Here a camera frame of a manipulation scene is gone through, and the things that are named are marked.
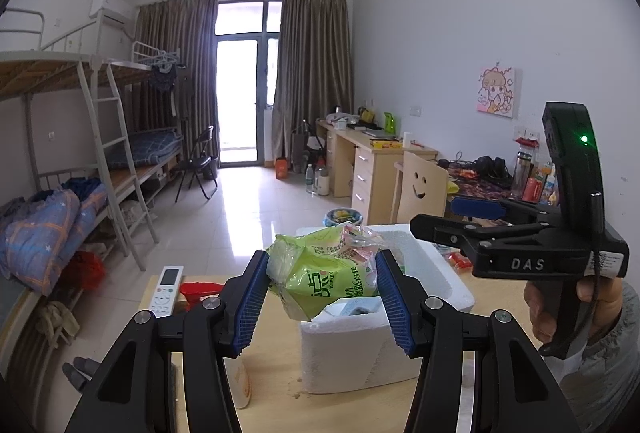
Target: wooden chair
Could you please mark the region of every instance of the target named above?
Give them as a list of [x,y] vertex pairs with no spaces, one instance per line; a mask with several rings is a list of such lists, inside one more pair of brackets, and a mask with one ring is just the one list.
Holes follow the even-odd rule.
[[409,223],[419,214],[444,216],[449,185],[446,169],[414,153],[404,152],[401,182],[398,217],[394,223]]

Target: air conditioner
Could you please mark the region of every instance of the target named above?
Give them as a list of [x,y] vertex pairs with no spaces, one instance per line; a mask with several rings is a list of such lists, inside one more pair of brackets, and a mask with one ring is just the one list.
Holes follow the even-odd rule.
[[127,24],[135,17],[135,8],[124,0],[93,0],[89,18],[98,16],[98,12],[103,9],[103,14],[116,22]]

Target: green snack package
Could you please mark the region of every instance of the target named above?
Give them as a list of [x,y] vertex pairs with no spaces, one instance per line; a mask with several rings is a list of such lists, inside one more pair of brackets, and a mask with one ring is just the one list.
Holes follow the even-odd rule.
[[375,269],[346,243],[342,227],[306,236],[277,235],[267,252],[272,289],[291,319],[310,321],[340,298],[376,291]]

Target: hand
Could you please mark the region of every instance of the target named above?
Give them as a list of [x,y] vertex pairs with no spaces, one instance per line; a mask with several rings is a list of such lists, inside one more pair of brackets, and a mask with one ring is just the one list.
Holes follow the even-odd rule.
[[[580,301],[589,303],[593,297],[595,278],[582,278],[576,290]],[[545,303],[542,293],[533,283],[528,282],[524,288],[524,301],[529,306],[529,318],[533,325],[533,335],[542,343],[550,343],[556,333],[556,319],[548,312],[544,312]],[[589,331],[589,339],[598,333],[608,333],[618,320],[622,310],[622,279],[600,279],[598,303],[593,314],[593,323]]]

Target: laptop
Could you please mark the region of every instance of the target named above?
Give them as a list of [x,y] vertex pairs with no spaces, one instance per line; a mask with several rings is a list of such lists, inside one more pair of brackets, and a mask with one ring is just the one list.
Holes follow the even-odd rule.
[[395,139],[396,136],[393,134],[388,134],[385,130],[365,130],[363,132],[366,136],[372,137],[373,139]]

